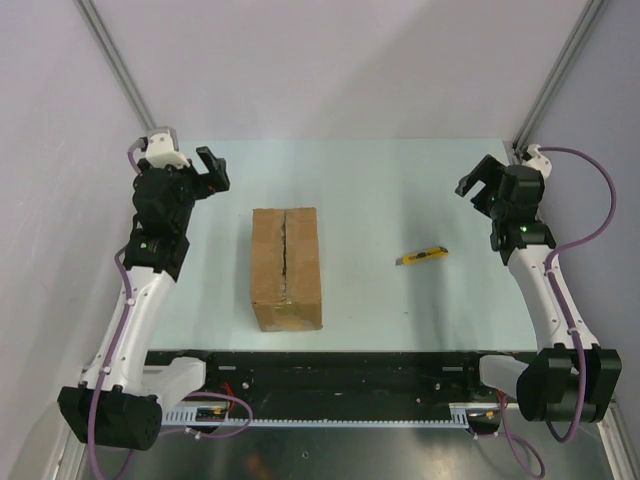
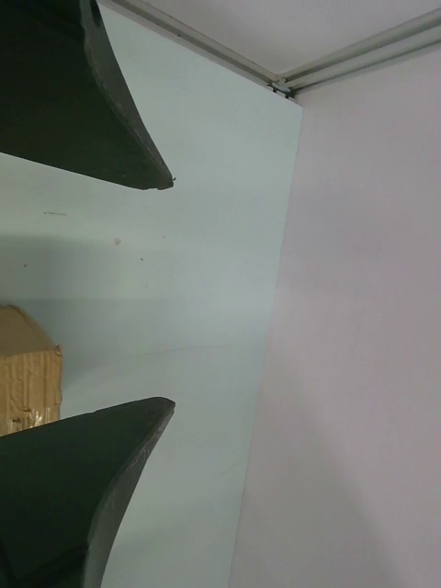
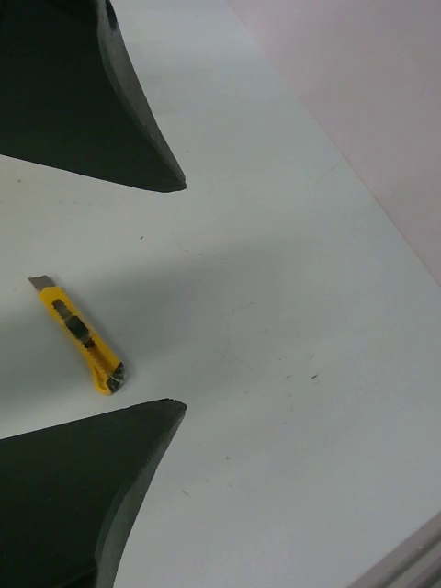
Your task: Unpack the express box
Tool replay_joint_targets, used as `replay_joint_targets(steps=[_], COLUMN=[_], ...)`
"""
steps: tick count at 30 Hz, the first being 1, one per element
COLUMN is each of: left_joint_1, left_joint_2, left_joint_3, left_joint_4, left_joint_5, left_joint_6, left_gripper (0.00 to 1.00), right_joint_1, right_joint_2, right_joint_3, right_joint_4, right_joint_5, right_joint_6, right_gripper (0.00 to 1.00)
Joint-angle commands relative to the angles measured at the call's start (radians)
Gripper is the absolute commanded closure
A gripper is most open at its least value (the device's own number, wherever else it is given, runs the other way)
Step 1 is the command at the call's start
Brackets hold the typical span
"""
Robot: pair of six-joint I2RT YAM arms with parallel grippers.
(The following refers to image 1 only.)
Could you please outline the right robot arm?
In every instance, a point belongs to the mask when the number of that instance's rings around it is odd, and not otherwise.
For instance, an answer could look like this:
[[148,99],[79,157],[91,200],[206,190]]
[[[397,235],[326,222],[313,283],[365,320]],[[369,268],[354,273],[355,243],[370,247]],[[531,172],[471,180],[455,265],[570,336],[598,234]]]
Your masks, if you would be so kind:
[[536,337],[530,363],[487,354],[463,373],[461,388],[473,401],[496,389],[515,399],[528,421],[601,421],[622,370],[614,349],[602,347],[572,300],[559,263],[560,249],[538,216],[550,161],[532,146],[525,162],[504,165],[485,155],[456,188],[464,197],[477,184],[473,207],[491,221],[491,248],[515,279]]

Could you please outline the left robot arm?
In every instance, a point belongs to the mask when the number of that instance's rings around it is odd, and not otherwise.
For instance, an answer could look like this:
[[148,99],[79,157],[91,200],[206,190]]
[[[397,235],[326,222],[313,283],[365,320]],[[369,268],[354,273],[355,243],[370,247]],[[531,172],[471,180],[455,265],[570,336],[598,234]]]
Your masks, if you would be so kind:
[[122,286],[112,319],[78,384],[62,388],[57,399],[70,429],[91,447],[145,451],[165,413],[191,393],[207,400],[220,390],[220,374],[191,357],[174,359],[155,374],[144,372],[162,305],[189,249],[192,210],[197,201],[230,188],[225,159],[206,146],[196,153],[203,173],[176,150],[147,151],[139,162],[132,230],[115,256]]

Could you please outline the yellow utility knife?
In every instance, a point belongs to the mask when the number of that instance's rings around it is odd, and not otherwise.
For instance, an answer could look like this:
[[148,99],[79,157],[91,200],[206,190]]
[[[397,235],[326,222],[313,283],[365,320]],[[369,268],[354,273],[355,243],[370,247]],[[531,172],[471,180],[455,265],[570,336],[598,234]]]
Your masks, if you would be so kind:
[[396,266],[415,265],[427,260],[447,258],[449,251],[441,246],[432,247],[428,249],[419,250],[406,255],[403,255],[396,259]]

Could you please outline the brown cardboard express box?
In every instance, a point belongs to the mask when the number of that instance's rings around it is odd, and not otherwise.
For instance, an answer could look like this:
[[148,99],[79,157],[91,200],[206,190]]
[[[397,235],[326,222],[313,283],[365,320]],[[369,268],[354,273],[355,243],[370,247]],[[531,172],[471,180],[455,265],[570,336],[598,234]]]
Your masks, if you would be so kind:
[[255,209],[250,299],[264,332],[323,328],[317,210]]

